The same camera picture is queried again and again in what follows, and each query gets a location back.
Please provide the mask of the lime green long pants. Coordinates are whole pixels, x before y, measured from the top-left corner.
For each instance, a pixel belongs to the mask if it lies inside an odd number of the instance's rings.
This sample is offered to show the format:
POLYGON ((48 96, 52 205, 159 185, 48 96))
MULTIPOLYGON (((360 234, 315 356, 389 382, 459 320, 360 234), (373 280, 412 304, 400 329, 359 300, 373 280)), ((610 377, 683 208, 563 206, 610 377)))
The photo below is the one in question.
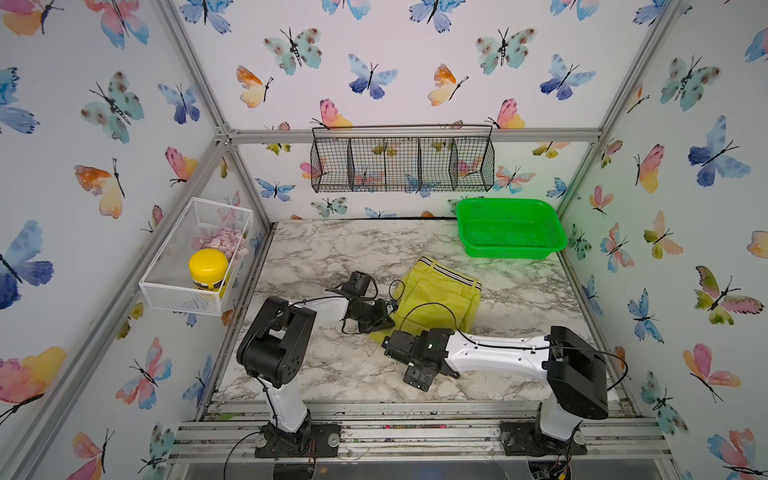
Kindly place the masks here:
POLYGON ((390 313, 395 326, 369 334, 381 343, 394 330, 418 336, 422 331, 447 328, 470 333, 482 297, 482 284, 421 256, 414 266, 390 285, 396 309, 390 313))

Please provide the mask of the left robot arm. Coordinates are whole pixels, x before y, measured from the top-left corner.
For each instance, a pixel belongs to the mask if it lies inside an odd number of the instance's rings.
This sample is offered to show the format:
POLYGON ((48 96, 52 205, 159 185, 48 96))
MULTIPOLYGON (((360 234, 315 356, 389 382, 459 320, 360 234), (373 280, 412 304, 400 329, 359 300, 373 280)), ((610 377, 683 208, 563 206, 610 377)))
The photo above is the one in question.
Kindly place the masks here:
POLYGON ((236 361, 265 393, 271 411, 269 426, 281 434, 309 428, 310 413, 298 392, 297 376, 316 323, 356 323, 355 335, 392 328, 395 300, 369 294, 377 284, 368 274, 354 271, 347 281, 324 294, 298 301, 270 296, 240 342, 236 361))

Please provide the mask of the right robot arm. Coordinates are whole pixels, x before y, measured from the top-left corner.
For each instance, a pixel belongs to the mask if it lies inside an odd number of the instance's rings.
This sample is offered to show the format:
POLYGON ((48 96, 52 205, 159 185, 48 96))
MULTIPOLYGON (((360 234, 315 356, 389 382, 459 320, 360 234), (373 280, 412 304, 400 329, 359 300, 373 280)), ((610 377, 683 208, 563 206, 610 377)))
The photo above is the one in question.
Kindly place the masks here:
POLYGON ((609 417, 603 354, 566 327, 526 338, 395 330, 382 347, 386 357, 406 366, 403 382, 424 392, 440 375, 458 379, 470 372, 519 374, 548 384, 551 394, 540 405, 537 425, 552 440, 569 440, 581 422, 609 417))

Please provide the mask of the pink item in basket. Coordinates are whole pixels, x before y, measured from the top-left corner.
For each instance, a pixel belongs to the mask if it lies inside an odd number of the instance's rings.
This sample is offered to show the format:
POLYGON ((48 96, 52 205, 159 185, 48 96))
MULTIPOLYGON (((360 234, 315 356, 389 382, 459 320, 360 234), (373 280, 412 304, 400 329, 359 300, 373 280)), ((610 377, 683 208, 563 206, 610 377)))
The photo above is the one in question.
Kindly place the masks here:
POLYGON ((213 249, 225 255, 228 261, 239 261, 249 253, 243 233, 229 227, 222 227, 192 240, 194 251, 213 249))

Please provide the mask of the green plastic basket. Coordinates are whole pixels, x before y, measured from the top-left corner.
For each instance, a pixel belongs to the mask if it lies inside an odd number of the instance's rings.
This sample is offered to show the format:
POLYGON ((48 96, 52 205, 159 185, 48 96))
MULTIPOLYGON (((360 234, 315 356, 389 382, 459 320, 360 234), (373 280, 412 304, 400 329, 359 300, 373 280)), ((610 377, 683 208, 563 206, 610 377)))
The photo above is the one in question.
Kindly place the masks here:
POLYGON ((459 238, 472 258, 541 260, 568 244, 554 208, 541 200, 464 199, 455 213, 459 238))

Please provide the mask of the yellow lidded jar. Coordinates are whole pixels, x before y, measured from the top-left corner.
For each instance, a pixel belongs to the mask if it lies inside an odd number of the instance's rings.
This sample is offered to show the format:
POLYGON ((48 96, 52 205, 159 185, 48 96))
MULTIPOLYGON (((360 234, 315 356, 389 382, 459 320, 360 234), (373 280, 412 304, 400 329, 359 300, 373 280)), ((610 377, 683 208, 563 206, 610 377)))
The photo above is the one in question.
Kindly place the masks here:
POLYGON ((229 261, 220 251, 204 249, 190 257, 188 269, 193 283, 198 288, 216 291, 224 283, 229 261))

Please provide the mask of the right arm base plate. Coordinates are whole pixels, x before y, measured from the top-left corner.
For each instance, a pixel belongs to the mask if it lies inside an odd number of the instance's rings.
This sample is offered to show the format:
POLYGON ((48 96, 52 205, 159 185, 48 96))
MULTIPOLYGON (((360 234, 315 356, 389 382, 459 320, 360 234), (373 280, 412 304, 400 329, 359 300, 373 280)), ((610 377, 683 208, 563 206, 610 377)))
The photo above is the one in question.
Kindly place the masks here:
POLYGON ((506 456, 545 457, 586 455, 585 445, 574 439, 558 440, 543 434, 533 421, 502 422, 500 442, 506 456))

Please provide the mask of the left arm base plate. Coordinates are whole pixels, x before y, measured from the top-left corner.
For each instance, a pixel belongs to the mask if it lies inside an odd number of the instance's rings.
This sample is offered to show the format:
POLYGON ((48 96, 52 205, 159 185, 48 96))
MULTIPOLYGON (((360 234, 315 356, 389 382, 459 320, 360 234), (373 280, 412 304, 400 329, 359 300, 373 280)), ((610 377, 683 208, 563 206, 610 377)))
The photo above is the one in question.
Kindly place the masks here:
POLYGON ((296 432, 268 423, 257 436, 255 458, 335 458, 341 443, 341 426, 305 422, 296 432))

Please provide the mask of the white mesh wall basket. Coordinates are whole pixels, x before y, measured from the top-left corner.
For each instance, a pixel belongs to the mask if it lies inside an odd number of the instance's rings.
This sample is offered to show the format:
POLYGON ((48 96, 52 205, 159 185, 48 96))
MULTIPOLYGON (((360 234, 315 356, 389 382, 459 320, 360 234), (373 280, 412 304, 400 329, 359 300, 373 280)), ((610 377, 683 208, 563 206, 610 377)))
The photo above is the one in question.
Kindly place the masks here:
POLYGON ((148 305, 222 314, 233 272, 249 252, 252 224, 249 209, 191 199, 140 280, 148 305))

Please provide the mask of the aluminium front rail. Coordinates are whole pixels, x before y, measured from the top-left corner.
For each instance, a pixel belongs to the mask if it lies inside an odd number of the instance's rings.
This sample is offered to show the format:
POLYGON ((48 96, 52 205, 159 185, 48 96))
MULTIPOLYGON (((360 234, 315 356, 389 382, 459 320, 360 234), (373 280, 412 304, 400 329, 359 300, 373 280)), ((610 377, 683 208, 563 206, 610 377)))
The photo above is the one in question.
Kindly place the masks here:
MULTIPOLYGON (((514 402, 311 402, 313 421, 340 428, 340 461, 502 460, 501 425, 531 421, 534 401, 514 402)), ((260 402, 215 404, 201 422, 184 422, 170 458, 177 463, 254 461, 255 437, 268 416, 260 402)), ((671 458, 656 422, 619 411, 585 421, 590 459, 671 458)))

